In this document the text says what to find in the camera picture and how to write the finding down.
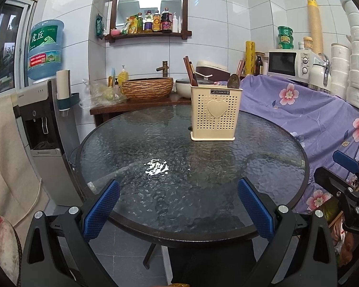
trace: silver screw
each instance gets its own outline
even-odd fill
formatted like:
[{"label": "silver screw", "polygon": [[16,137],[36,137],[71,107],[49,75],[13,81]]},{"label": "silver screw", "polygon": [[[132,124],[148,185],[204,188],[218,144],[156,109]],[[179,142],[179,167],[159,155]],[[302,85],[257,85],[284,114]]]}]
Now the silver screw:
[{"label": "silver screw", "polygon": [[41,217],[42,217],[42,212],[38,211],[38,212],[35,213],[35,218],[36,219],[39,219]]},{"label": "silver screw", "polygon": [[283,213],[283,214],[285,214],[286,212],[289,211],[289,209],[288,209],[287,206],[285,206],[285,205],[280,205],[280,206],[278,207],[278,210],[279,210],[281,213]]},{"label": "silver screw", "polygon": [[323,217],[323,212],[321,210],[316,210],[315,211],[315,215],[319,218],[322,218]]},{"label": "silver screw", "polygon": [[74,215],[79,212],[79,208],[77,206],[73,206],[69,208],[69,214]]}]

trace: clear plastic bag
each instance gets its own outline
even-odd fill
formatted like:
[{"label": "clear plastic bag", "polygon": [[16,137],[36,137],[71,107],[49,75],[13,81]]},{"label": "clear plastic bag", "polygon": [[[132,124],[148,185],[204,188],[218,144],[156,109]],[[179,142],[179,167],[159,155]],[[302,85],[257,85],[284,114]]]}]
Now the clear plastic bag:
[{"label": "clear plastic bag", "polygon": [[83,83],[88,91],[87,98],[81,98],[79,106],[83,109],[91,109],[99,106],[119,104],[126,100],[119,88],[108,87],[102,81],[85,81]]}]

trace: blue water bottle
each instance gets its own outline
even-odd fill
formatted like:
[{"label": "blue water bottle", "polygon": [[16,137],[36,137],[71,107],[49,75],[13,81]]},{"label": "blue water bottle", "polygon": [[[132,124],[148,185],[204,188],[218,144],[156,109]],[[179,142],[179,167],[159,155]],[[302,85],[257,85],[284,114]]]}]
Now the blue water bottle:
[{"label": "blue water bottle", "polygon": [[62,69],[61,43],[64,23],[57,19],[33,26],[29,38],[28,77],[36,81],[55,76]]}]

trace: stacked green tin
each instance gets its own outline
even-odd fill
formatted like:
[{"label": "stacked green tin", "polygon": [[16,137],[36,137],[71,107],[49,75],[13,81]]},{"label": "stacked green tin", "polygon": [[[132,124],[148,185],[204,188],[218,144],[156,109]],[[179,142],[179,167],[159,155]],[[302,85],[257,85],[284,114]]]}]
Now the stacked green tin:
[{"label": "stacked green tin", "polygon": [[294,38],[292,37],[292,29],[286,26],[278,27],[278,38],[279,38],[279,48],[284,50],[293,50],[294,49]]}]

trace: bottle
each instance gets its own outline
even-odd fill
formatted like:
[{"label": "bottle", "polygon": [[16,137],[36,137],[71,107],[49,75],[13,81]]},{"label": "bottle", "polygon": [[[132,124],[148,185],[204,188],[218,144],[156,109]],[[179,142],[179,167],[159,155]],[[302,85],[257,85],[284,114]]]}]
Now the bottle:
[{"label": "bottle", "polygon": [[161,15],[156,10],[154,16],[153,16],[153,32],[159,32],[161,31]]},{"label": "bottle", "polygon": [[123,82],[125,82],[127,80],[129,80],[129,73],[125,71],[125,65],[123,65],[123,70],[118,75],[118,86],[121,90],[123,87]]},{"label": "bottle", "polygon": [[32,27],[28,51],[28,77],[32,80],[56,76],[61,70],[63,29],[64,23],[57,19],[42,21]]},{"label": "bottle", "polygon": [[181,16],[178,16],[178,33],[181,33],[181,31],[182,31]]},{"label": "bottle", "polygon": [[150,10],[146,13],[145,16],[144,32],[146,33],[153,32],[153,16]]},{"label": "bottle", "polygon": [[144,31],[144,19],[142,18],[142,13],[138,13],[137,20],[137,33],[142,33]]},{"label": "bottle", "polygon": [[173,32],[178,32],[178,19],[176,16],[176,12],[174,12],[173,16]]},{"label": "bottle", "polygon": [[161,16],[161,32],[171,32],[173,23],[170,20],[169,8],[165,7]]},{"label": "bottle", "polygon": [[255,61],[255,72],[254,75],[263,74],[263,61],[260,55],[257,55],[257,60]]}]

